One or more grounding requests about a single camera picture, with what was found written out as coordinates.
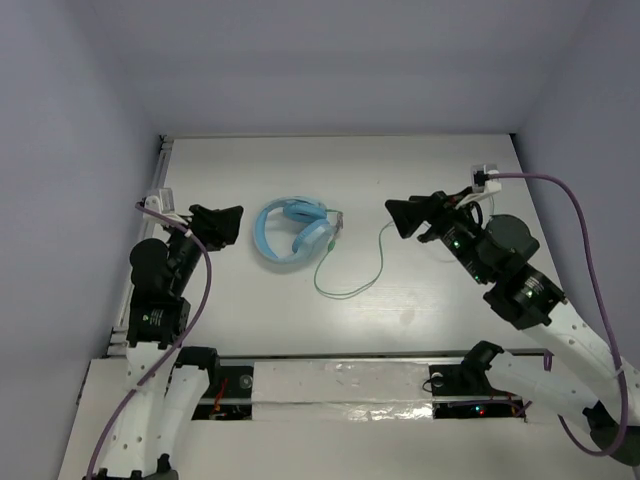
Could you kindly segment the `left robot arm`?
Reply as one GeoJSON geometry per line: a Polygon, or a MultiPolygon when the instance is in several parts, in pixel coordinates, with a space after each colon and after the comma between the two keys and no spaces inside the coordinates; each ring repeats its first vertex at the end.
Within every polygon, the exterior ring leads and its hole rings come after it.
{"type": "Polygon", "coordinates": [[[185,343],[204,308],[183,293],[198,262],[210,271],[211,253],[235,243],[244,210],[193,205],[182,216],[152,196],[136,208],[169,237],[144,239],[129,255],[126,394],[94,447],[89,479],[178,478],[178,443],[203,395],[222,382],[216,349],[185,343]]]}

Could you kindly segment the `light blue headphones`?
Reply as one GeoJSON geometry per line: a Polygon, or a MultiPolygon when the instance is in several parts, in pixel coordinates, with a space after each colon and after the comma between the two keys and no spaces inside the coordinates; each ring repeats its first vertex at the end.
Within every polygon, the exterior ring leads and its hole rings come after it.
{"type": "Polygon", "coordinates": [[[333,239],[343,228],[344,213],[330,209],[323,202],[303,196],[282,197],[266,204],[253,225],[253,241],[258,252],[268,261],[280,265],[307,263],[321,245],[333,239]],[[280,209],[285,218],[303,224],[291,244],[288,256],[278,256],[266,237],[269,215],[280,209]]]}

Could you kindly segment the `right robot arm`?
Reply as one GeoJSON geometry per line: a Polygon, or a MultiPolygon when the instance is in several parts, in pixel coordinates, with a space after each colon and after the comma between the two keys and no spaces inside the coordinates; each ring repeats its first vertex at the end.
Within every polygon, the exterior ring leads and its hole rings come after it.
{"type": "Polygon", "coordinates": [[[388,200],[385,207],[402,238],[440,241],[480,284],[491,310],[557,357],[574,375],[527,367],[488,341],[476,344],[461,364],[463,384],[483,393],[490,387],[516,393],[551,409],[581,428],[596,451],[636,467],[639,464],[639,371],[578,314],[566,294],[529,260],[539,248],[528,226],[509,214],[486,224],[479,206],[438,191],[430,196],[388,200]]]}

